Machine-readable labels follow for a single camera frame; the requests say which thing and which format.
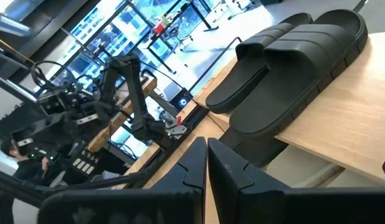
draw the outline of workbench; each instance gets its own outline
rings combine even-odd
[[[196,96],[207,96],[236,63],[227,64]],[[227,129],[229,114],[212,114]],[[385,183],[385,32],[370,34],[361,55],[277,139]]]
[[[157,80],[154,78],[148,78],[147,81],[143,84],[143,93],[145,96],[149,95],[156,88]],[[133,113],[133,105],[131,104],[129,98],[127,83],[124,83],[119,87],[116,96],[118,97],[117,105],[122,105],[123,111],[126,114]],[[110,121],[110,124],[107,128],[101,130],[94,138],[90,141],[88,145],[88,150],[90,152],[98,152],[110,138],[110,134],[113,134],[122,124],[126,121],[127,117],[118,112]]]

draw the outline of black cable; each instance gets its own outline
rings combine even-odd
[[[51,63],[54,65],[60,66],[61,68],[63,68],[67,72],[67,76],[71,77],[71,79],[72,79],[71,83],[75,83],[77,81],[74,74],[66,66],[63,66],[60,63],[55,62],[55,61],[43,60],[40,62],[36,62],[31,67],[31,76],[32,76],[32,79],[37,86],[39,86],[45,90],[58,90],[58,89],[64,89],[65,88],[64,86],[55,86],[45,77],[42,70],[38,67],[39,65],[41,65],[43,63]],[[39,78],[45,83],[44,85],[42,85],[42,83],[39,81]]]
[[[131,153],[129,153],[127,150],[125,150],[125,152],[127,154],[129,154],[132,158],[134,158],[136,160],[139,158],[138,156],[136,156],[135,152],[128,145],[126,145],[124,143],[120,143],[120,142],[112,142],[112,143],[114,143],[115,145],[120,146],[122,148],[123,147],[127,148]]]

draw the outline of black equipment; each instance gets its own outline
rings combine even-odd
[[[152,188],[59,193],[42,204],[39,224],[205,223],[207,153],[220,224],[385,220],[385,188],[291,189],[218,140],[197,138]]]
[[[13,33],[27,35],[26,33],[19,33],[19,27],[22,27],[22,24],[10,23],[10,25],[16,25],[13,29],[17,32],[14,31]],[[11,28],[6,26],[0,27],[0,29],[8,30]],[[76,150],[69,152],[69,149],[65,154],[62,152],[62,149],[72,144],[75,140],[90,142],[98,132],[108,126],[111,118],[117,112],[121,112],[133,120],[131,129],[136,139],[140,141],[154,140],[165,150],[173,146],[176,137],[169,136],[163,121],[155,121],[148,112],[140,83],[141,62],[138,56],[134,53],[117,57],[108,56],[110,60],[106,64],[104,71],[102,71],[103,78],[101,80],[93,79],[95,87],[92,91],[83,89],[77,82],[78,79],[89,76],[82,75],[75,78],[73,73],[67,68],[64,69],[68,77],[61,85],[55,86],[48,81],[39,65],[42,63],[60,65],[57,62],[37,62],[30,68],[33,81],[36,85],[46,90],[46,93],[37,99],[36,103],[45,111],[48,118],[37,121],[29,127],[12,134],[20,154],[43,154],[50,160],[50,163],[60,162],[65,170],[69,170],[68,168],[70,170],[76,169],[78,175],[88,177],[94,174],[99,158],[88,155],[89,152],[85,150],[87,145],[80,144]],[[154,77],[149,70],[142,71],[143,75],[146,73]],[[135,114],[134,118],[126,114],[121,106],[116,105],[115,84],[120,77],[123,77],[127,82]],[[39,206],[43,199],[58,191],[65,189],[96,189],[118,184],[134,183],[136,180],[141,180],[149,170],[150,168],[147,167],[143,172],[126,177],[71,185],[68,188],[35,186],[0,172],[0,191],[14,195],[15,198],[19,198],[31,205]]]

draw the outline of gray floor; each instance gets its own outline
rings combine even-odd
[[[203,32],[204,24],[200,24],[192,33],[194,41],[184,49],[184,52],[177,51],[176,54],[167,59],[166,63],[177,74],[171,75],[187,89],[204,73],[206,68],[221,53],[224,47],[235,37],[242,40],[249,38],[264,28],[272,26],[288,16],[298,12],[308,12],[316,19],[319,15],[333,9],[354,9],[361,0],[284,0],[281,4],[270,6],[259,6],[249,12],[240,14],[230,21],[226,18],[228,12],[223,15],[217,23],[220,28],[212,32]],[[385,31],[385,0],[369,0],[360,12],[367,20],[370,32]],[[192,91],[196,93],[205,83],[217,73],[227,62],[234,57],[234,49],[231,48],[218,61]],[[159,89],[166,88],[171,82],[163,77],[159,80]],[[169,92],[176,92],[176,85],[167,87]]]
[[[371,33],[385,32],[385,0],[369,0],[359,12]]]

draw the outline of person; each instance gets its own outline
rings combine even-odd
[[[49,186],[62,171],[61,167],[49,166],[49,160],[44,156],[30,159],[20,155],[11,139],[5,140],[1,144],[0,150],[7,156],[18,160],[18,169],[12,175],[17,179],[26,180],[36,185]],[[14,224],[13,204],[14,197],[0,192],[0,224]]]

